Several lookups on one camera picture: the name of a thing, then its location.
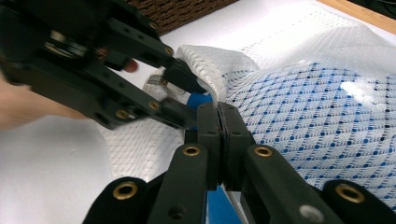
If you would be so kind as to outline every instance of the wooden surface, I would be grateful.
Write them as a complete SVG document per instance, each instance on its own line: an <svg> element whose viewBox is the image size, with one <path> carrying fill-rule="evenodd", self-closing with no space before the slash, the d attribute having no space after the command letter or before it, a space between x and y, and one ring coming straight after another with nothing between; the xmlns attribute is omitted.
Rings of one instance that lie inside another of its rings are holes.
<svg viewBox="0 0 396 224"><path fill-rule="evenodd" d="M361 7L351 2L348 2L347 0L318 1L396 35L396 20L381 15L365 7Z"/></svg>

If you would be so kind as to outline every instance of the white netting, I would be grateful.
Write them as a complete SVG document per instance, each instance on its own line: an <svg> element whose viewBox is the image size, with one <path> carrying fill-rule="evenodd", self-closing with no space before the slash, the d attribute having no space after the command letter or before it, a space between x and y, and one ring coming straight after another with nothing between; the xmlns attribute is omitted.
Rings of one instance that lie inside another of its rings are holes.
<svg viewBox="0 0 396 224"><path fill-rule="evenodd" d="M277 148L310 184L363 185L396 209L396 48L318 7L240 52L184 46L178 56L238 107L256 141ZM106 132L116 177L151 179L182 143L145 120Z"/></svg>

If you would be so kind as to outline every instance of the human hand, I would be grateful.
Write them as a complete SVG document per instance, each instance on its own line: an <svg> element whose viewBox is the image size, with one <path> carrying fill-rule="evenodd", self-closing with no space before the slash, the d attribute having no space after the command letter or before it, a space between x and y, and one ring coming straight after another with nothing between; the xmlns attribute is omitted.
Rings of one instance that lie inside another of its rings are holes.
<svg viewBox="0 0 396 224"><path fill-rule="evenodd" d="M124 70L136 71L137 63L131 61ZM0 71L0 130L15 128L47 115L86 119L77 110L32 92L28 86L9 84Z"/></svg>

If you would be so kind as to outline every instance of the white surface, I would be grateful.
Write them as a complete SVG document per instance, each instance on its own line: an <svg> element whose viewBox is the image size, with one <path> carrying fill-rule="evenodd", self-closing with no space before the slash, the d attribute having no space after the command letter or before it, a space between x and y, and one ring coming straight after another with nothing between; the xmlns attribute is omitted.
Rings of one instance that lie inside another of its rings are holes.
<svg viewBox="0 0 396 224"><path fill-rule="evenodd" d="M162 37L176 49L241 49L290 25L313 0L241 0ZM396 45L387 32L373 30ZM153 68L122 74L142 87ZM0 223L79 223L110 181L105 143L89 122L42 119L0 133Z"/></svg>

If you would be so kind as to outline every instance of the brown woven basket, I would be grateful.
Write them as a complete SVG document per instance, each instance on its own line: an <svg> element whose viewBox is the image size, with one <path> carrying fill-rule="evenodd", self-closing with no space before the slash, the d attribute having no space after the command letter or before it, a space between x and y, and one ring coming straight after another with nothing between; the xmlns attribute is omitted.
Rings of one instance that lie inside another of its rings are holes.
<svg viewBox="0 0 396 224"><path fill-rule="evenodd" d="M237 0L126 0L161 27L160 35L195 21Z"/></svg>

